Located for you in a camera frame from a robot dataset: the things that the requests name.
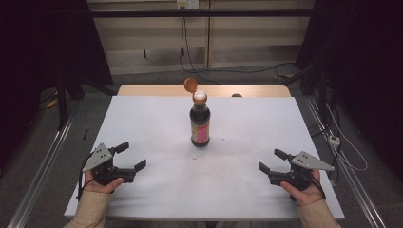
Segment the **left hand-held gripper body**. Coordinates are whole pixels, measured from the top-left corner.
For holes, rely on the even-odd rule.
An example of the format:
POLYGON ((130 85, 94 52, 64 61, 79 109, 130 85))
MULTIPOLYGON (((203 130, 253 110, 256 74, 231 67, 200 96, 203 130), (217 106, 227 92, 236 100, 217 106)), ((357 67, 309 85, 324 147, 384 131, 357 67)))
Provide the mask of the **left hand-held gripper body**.
POLYGON ((136 172, 134 168, 118 168, 113 164, 115 147, 107 148, 100 143, 85 161, 82 172, 90 171, 98 183, 107 185, 112 181, 122 178, 124 183, 133 182, 136 172))

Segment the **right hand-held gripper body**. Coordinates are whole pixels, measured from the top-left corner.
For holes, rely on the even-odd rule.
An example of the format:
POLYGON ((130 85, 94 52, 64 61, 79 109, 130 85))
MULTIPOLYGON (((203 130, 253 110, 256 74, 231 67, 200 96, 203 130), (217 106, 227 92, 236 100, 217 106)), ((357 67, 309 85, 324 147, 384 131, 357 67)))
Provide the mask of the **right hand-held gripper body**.
POLYGON ((325 171, 335 170, 332 165, 305 151, 301 151, 297 155, 288 155, 289 158, 287 161, 291 165, 290 171, 287 173, 271 171, 268 178, 272 185, 280 186, 283 181, 286 181, 296 187, 299 191, 304 191, 313 183, 312 171, 314 169, 325 171))

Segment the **dark soy sauce bottle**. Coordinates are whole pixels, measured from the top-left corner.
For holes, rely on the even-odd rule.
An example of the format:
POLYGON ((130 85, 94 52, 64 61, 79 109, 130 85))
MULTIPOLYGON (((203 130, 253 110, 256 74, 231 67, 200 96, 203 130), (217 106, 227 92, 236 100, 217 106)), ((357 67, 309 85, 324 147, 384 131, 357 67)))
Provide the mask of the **dark soy sauce bottle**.
POLYGON ((193 106, 189 117, 191 122, 191 142, 197 147, 207 146, 210 140, 209 124, 211 112, 206 105, 207 94, 198 89, 198 83, 193 78, 184 80, 184 89, 192 94, 193 106))

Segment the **person's right hand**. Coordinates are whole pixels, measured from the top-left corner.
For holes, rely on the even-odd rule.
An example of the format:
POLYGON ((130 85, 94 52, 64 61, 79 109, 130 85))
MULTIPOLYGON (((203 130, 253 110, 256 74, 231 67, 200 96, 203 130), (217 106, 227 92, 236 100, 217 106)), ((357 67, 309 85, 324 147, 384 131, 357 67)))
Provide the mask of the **person's right hand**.
POLYGON ((314 184, 311 184, 304 191, 299 191, 296 187, 285 181, 283 181, 280 186, 297 200, 299 206, 307 206, 316 203, 323 200, 322 192, 317 188, 317 185, 320 185, 320 173, 318 170, 313 170, 312 175, 314 184))

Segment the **person's left hand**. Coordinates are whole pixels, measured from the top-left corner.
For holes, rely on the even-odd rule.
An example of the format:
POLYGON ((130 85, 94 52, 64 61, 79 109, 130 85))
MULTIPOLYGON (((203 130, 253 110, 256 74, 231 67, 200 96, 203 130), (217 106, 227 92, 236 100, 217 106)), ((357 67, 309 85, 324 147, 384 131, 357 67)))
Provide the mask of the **person's left hand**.
POLYGON ((107 185, 101 185, 94 180, 94 177, 90 171, 85 172, 85 187, 84 190, 88 192, 112 194, 119 186, 124 183, 122 178, 113 180, 107 185))

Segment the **wooden table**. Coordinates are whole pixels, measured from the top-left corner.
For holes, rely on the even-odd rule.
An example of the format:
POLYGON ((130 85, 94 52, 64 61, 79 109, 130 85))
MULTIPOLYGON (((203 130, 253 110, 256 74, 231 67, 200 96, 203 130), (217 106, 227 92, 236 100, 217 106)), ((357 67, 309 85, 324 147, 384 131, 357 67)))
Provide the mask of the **wooden table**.
MULTIPOLYGON (((290 97, 284 85, 199 85, 209 97, 290 97)), ((119 96, 189 96, 183 85, 122 85, 119 96)))

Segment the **black metal stand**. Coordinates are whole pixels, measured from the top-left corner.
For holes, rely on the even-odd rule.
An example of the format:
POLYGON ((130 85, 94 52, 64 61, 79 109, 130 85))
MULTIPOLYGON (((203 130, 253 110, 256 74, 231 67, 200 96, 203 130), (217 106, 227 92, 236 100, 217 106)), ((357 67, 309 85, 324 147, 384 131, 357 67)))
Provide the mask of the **black metal stand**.
POLYGON ((301 72, 281 83, 282 86, 289 86, 299 81, 300 89, 304 95, 313 95, 318 88, 318 111, 322 121, 327 122, 326 107, 326 75, 322 70, 319 61, 313 61, 301 72))
POLYGON ((71 71, 64 67, 57 70, 57 98, 59 106, 59 126, 62 130, 68 121, 67 113, 67 95, 73 100, 82 100, 85 92, 82 90, 79 78, 71 71))

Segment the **black curtain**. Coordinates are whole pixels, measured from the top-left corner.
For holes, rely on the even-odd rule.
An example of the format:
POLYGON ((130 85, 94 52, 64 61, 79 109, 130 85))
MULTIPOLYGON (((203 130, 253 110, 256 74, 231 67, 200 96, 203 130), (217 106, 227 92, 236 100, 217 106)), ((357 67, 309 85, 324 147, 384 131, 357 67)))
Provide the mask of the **black curtain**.
POLYGON ((314 0, 347 15, 327 74, 375 152, 403 179, 403 0, 314 0))
POLYGON ((66 76, 113 83, 88 0, 0 0, 0 167, 28 131, 41 92, 66 76))

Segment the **black horizontal bar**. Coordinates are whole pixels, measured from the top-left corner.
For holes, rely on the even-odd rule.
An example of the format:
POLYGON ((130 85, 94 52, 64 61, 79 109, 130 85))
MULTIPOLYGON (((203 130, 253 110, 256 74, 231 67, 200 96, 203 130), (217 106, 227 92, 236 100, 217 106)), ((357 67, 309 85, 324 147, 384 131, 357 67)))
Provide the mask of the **black horizontal bar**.
POLYGON ((302 17, 317 13, 313 9, 131 9, 93 10, 95 18, 120 17, 302 17))

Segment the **aluminium floor rail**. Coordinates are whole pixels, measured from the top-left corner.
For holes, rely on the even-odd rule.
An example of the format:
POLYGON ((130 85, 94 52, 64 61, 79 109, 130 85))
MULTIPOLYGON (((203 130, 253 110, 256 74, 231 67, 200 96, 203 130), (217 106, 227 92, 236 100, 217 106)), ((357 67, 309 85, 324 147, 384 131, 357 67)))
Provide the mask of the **aluminium floor rail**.
POLYGON ((36 172, 33 181, 29 185, 28 191, 18 204, 9 224, 7 225, 7 228, 25 228, 29 215, 48 178, 49 170, 59 155, 68 132, 71 129, 73 120, 73 117, 68 118, 63 127, 56 132, 53 142, 48 148, 47 154, 43 158, 41 166, 36 172))
POLYGON ((364 189, 364 186, 355 173, 355 169, 350 165, 343 151, 337 151, 337 148, 334 145, 331 145, 330 143, 329 145, 332 154, 336 156, 338 170, 343 173, 346 181, 349 183, 349 186, 371 227, 386 228, 386 225, 378 213, 372 199, 364 189))

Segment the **white wall socket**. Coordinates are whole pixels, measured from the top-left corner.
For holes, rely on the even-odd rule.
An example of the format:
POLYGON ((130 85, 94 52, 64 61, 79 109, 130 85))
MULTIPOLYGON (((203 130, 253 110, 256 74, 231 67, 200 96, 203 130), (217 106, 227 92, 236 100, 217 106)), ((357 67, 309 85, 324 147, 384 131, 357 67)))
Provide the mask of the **white wall socket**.
POLYGON ((198 9, 199 7, 199 0, 177 0, 178 9, 198 9))

